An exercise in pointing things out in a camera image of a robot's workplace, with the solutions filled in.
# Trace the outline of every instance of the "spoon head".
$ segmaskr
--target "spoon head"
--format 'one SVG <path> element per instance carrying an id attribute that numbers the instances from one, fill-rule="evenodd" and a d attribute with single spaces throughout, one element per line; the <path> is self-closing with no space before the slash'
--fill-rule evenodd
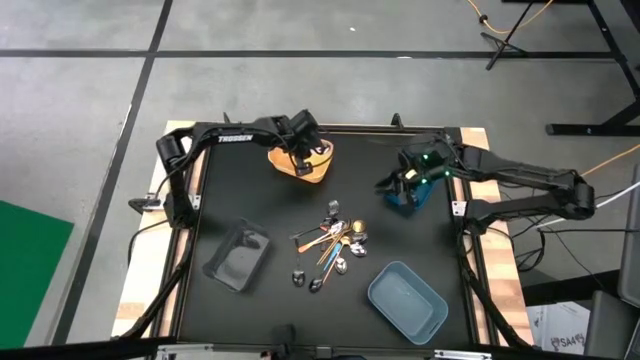
<path id="1" fill-rule="evenodd" d="M 337 258 L 335 264 L 336 272 L 340 275 L 347 273 L 347 261 L 343 258 Z"/>
<path id="2" fill-rule="evenodd" d="M 293 270 L 293 274 L 291 274 L 291 281 L 293 281 L 293 285 L 296 287 L 302 287 L 305 283 L 306 276 L 304 275 L 304 271 L 302 270 Z"/>
<path id="3" fill-rule="evenodd" d="M 313 279 L 309 283 L 309 291 L 312 294 L 317 293 L 322 288 L 322 279 Z"/>
<path id="4" fill-rule="evenodd" d="M 351 253 L 357 257 L 367 256 L 367 249 L 365 249 L 364 246 L 359 243 L 351 244 L 349 246 L 349 250 L 351 250 Z"/>
<path id="5" fill-rule="evenodd" d="M 353 228 L 353 231 L 355 231 L 355 232 L 364 232 L 366 230 L 366 228 L 367 228 L 367 225 L 362 220 L 356 220 L 356 221 L 353 222 L 351 227 Z"/>
<path id="6" fill-rule="evenodd" d="M 351 240 L 360 244 L 365 244 L 367 242 L 367 238 L 368 236 L 366 232 L 354 233 L 351 235 Z"/>

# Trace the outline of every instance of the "orange plate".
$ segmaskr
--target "orange plate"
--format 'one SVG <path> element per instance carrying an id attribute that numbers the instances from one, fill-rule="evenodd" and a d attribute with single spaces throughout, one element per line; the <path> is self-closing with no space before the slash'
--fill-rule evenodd
<path id="1" fill-rule="evenodd" d="M 326 151 L 322 155 L 316 154 L 313 150 L 311 151 L 311 156 L 304 159 L 306 162 L 310 162 L 313 165 L 313 171 L 310 174 L 304 176 L 296 176 L 296 170 L 293 168 L 293 164 L 291 164 L 291 160 L 289 159 L 289 154 L 286 154 L 280 148 L 274 148 L 269 151 L 268 157 L 269 161 L 273 164 L 273 166 L 282 171 L 285 174 L 291 175 L 293 177 L 297 177 L 299 179 L 308 181 L 310 183 L 317 184 L 324 178 L 324 175 L 327 173 L 327 169 L 329 169 L 329 165 L 331 164 L 331 160 L 329 159 L 326 163 L 322 165 L 316 166 L 316 164 L 320 164 L 323 161 L 326 161 L 329 157 L 333 155 L 333 144 L 330 141 L 322 140 L 322 143 L 325 146 L 329 146 L 329 150 Z"/>

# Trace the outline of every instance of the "white cable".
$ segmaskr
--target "white cable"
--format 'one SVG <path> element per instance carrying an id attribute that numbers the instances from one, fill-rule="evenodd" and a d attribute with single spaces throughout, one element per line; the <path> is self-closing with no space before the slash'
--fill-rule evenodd
<path id="1" fill-rule="evenodd" d="M 629 191 L 631 191 L 631 190 L 633 190 L 633 189 L 637 188 L 638 186 L 640 186 L 640 181 L 638 181 L 637 183 L 635 183 L 635 184 L 633 184 L 633 185 L 629 186 L 628 188 L 624 189 L 624 191 L 622 191 L 621 193 L 617 194 L 616 196 L 614 196 L 614 197 L 612 197 L 612 198 L 610 198 L 610 199 L 607 199 L 607 200 L 605 200 L 605 201 L 601 202 L 600 204 L 596 205 L 596 209 L 599 209 L 599 208 L 601 208 L 601 207 L 603 207 L 603 206 L 605 206 L 605 205 L 609 204 L 610 202 L 613 202 L 613 201 L 615 201 L 615 200 L 619 199 L 621 196 L 623 196 L 623 195 L 625 195 L 626 193 L 628 193 Z M 557 223 L 559 223 L 559 222 L 563 222 L 563 221 L 565 221 L 565 220 L 567 220 L 567 219 L 560 218 L 560 219 L 555 219 L 555 220 L 552 220 L 552 221 L 548 221 L 548 222 L 546 222 L 546 223 L 544 223 L 544 224 L 537 225 L 537 226 L 535 227 L 535 229 L 537 229 L 537 228 L 541 228 L 541 227 L 544 227 L 544 226 L 549 226 L 549 225 L 557 224 Z"/>

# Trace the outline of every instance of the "black tabletop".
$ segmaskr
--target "black tabletop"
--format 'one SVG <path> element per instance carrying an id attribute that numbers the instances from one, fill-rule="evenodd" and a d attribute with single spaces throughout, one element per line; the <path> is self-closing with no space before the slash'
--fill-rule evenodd
<path id="1" fill-rule="evenodd" d="M 471 341 L 463 282 L 455 257 L 447 184 L 440 181 L 424 208 L 402 217 L 373 192 L 373 184 L 397 166 L 396 150 L 380 142 L 406 137 L 331 134 L 331 167 L 320 184 L 284 175 L 268 162 L 264 148 L 253 144 L 219 146 L 206 164 L 201 222 L 178 339 L 243 345 L 271 344 L 271 330 L 293 324 L 298 345 L 417 349 L 369 302 L 367 288 L 390 262 L 403 261 L 449 306 L 449 315 L 423 348 L 461 348 Z M 345 249 L 348 273 L 332 273 L 317 294 L 291 282 L 296 266 L 293 233 L 317 226 L 327 203 L 338 200 L 340 216 L 362 219 L 368 226 L 368 256 L 355 258 Z M 224 238 L 225 225 L 239 217 L 269 232 L 272 247 L 249 288 L 233 293 L 205 276 L 202 266 Z M 319 249 L 301 257 L 307 283 Z"/>

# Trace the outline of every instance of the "green mat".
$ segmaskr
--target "green mat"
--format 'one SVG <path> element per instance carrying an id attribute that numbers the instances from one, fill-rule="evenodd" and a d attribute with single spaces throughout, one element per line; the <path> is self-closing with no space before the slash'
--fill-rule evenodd
<path id="1" fill-rule="evenodd" d="M 0 201 L 0 349 L 22 347 L 73 224 Z"/>

